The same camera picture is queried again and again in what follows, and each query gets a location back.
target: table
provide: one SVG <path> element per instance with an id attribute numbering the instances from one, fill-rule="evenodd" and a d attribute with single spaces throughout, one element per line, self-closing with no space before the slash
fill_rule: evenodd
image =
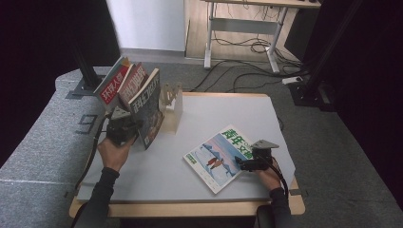
<path id="1" fill-rule="evenodd" d="M 308 0 L 202 0 L 209 2 L 210 15 L 208 20 L 208 32 L 207 32 L 207 44 L 204 53 L 204 68 L 211 67 L 211 34 L 213 30 L 218 31 L 232 31 L 232 32 L 244 32 L 244 33 L 256 33 L 256 34 L 268 34 L 273 35 L 273 41 L 270 47 L 266 48 L 266 53 L 269 58 L 270 65 L 274 73 L 279 73 L 278 64 L 274 57 L 274 50 L 278 42 L 278 37 L 284 23 L 285 15 L 288 8 L 305 8 L 305 9 L 317 9 L 320 8 L 320 3 L 316 1 L 311 3 Z M 272 6 L 280 7 L 279 18 L 277 22 L 265 22 L 265 21 L 253 21 L 253 20 L 240 20 L 240 19 L 228 19 L 214 17 L 214 4 L 227 3 L 227 4 L 248 4 L 258 6 Z"/>

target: wooden desk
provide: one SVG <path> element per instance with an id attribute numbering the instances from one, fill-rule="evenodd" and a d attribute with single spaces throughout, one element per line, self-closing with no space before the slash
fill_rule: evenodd
<path id="1" fill-rule="evenodd" d="M 224 94 L 224 93 L 186 93 L 186 92 L 183 93 L 183 97 L 187 96 L 204 96 L 204 97 L 217 97 L 217 98 L 219 97 L 230 97 L 230 98 L 256 97 L 261 99 L 267 98 L 267 96 L 264 94 Z M 235 184 L 237 184 L 236 180 L 231 184 L 233 185 L 233 187 L 235 187 Z M 296 180 L 292 181 L 290 189 L 298 189 Z M 111 203 L 109 205 L 110 207 L 109 216 L 115 218 L 254 216 L 256 214 L 257 207 L 259 205 L 267 203 L 268 202 L 265 200 L 245 200 L 245 199 L 230 200 L 230 201 L 219 200 L 214 202 Z M 78 209 L 81 207 L 82 204 L 83 202 L 77 200 L 77 197 L 74 198 L 69 209 L 69 214 L 71 217 L 75 217 Z M 300 215 L 304 213 L 305 206 L 301 195 L 290 196 L 290 208 L 292 214 L 294 215 Z"/>
<path id="2" fill-rule="evenodd" d="M 274 73 L 279 73 L 278 64 L 273 55 L 278 42 L 278 37 L 284 23 L 285 15 L 288 8 L 306 8 L 317 9 L 320 8 L 320 3 L 316 1 L 311 3 L 308 0 L 202 0 L 210 4 L 210 15 L 208 20 L 208 32 L 207 32 L 207 44 L 204 53 L 204 68 L 211 67 L 211 34 L 213 30 L 218 31 L 232 31 L 232 32 L 244 32 L 244 33 L 256 33 L 256 34 L 268 34 L 273 35 L 273 41 L 270 47 L 266 48 L 267 56 L 269 58 L 270 65 Z M 265 22 L 265 21 L 252 21 L 252 20 L 239 20 L 228 18 L 214 17 L 214 4 L 227 3 L 227 4 L 248 4 L 258 6 L 273 6 L 280 7 L 277 22 Z"/>

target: white wall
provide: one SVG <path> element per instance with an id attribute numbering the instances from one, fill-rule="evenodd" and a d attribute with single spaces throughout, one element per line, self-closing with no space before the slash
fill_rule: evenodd
<path id="1" fill-rule="evenodd" d="M 183 0 L 106 0 L 120 48 L 184 51 Z"/>

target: table leg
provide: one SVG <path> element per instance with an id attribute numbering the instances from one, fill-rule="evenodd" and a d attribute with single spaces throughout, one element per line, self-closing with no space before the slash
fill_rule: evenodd
<path id="1" fill-rule="evenodd" d="M 205 45 L 205 53 L 204 53 L 204 68 L 209 69 L 211 67 L 211 32 L 212 32 L 212 24 L 214 19 L 214 3 L 210 5 L 210 16 L 208 17 L 208 25 L 207 25 L 207 44 Z"/>
<path id="2" fill-rule="evenodd" d="M 287 10 L 288 10 L 287 7 L 283 7 L 281 9 L 279 19 L 278 19 L 278 25 L 277 25 L 276 32 L 273 37 L 273 42 L 270 45 L 270 47 L 266 48 L 266 53 L 267 53 L 267 56 L 269 57 L 270 65 L 272 66 L 273 72 L 275 74 L 279 74 L 279 70 L 278 70 L 278 64 L 276 62 L 276 59 L 275 59 L 275 56 L 273 53 L 274 53 L 274 50 L 276 49 L 276 44 L 278 42 L 279 33 L 281 32 L 282 25 L 284 24 L 284 19 L 285 19 L 285 15 L 287 14 Z"/>

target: photo on magazine cover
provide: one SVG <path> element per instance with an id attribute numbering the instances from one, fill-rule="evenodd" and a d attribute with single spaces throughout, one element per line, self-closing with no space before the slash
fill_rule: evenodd
<path id="1" fill-rule="evenodd" d="M 245 158 L 222 134 L 217 134 L 190 154 L 219 186 L 224 186 L 240 172 L 235 156 Z"/>

